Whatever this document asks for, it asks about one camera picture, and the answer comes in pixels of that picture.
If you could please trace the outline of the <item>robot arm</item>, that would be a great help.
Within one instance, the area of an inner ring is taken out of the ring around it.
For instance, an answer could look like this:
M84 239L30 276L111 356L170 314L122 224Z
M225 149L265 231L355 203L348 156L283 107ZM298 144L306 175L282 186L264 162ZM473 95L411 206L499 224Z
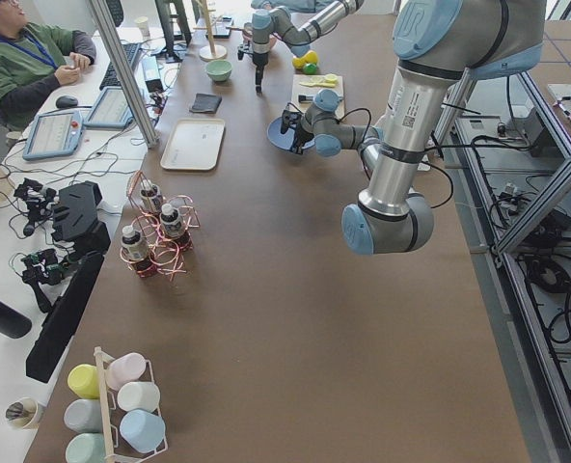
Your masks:
M265 4L266 1L260 1L254 6L250 45L247 48L240 46L238 56L239 60L244 54L252 57L256 67L255 90L258 95L262 92L263 74L268 64L270 39L273 36L282 41L294 55L302 57L310 50L315 40L330 33L342 19L357 12L364 2L332 1L301 26L292 22L291 13L286 6L276 6L268 10Z
M540 60L543 1L410 1L393 30L398 58L379 126L343 124L339 98L320 91L297 120L293 148L314 142L323 156L356 150L375 163L369 185L341 215L344 241L359 255L419 249L433 232L433 213L412 183L450 86L509 76Z

